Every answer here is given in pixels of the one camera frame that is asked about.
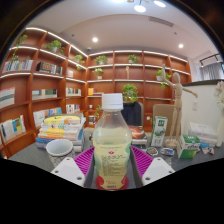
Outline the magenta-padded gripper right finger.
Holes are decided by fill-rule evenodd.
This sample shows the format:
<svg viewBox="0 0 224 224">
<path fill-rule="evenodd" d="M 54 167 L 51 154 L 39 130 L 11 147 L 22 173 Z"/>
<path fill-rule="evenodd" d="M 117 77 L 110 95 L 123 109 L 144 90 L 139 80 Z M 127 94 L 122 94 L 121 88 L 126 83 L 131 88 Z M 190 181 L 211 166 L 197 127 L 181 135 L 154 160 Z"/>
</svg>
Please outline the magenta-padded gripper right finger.
<svg viewBox="0 0 224 224">
<path fill-rule="evenodd" d="M 146 152 L 131 146 L 130 158 L 137 188 L 148 185 L 175 172 L 161 157 L 153 158 Z"/>
</svg>

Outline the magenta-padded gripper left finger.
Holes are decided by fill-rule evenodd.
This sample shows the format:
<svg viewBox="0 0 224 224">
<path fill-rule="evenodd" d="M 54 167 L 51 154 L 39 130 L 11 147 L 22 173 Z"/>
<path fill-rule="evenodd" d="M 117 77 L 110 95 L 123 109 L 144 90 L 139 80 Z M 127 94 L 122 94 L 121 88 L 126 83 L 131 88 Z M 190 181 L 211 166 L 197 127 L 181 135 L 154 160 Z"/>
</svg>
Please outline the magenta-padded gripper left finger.
<svg viewBox="0 0 224 224">
<path fill-rule="evenodd" d="M 51 173 L 81 187 L 90 188 L 94 175 L 94 148 L 91 147 L 74 158 L 65 157 Z"/>
</svg>

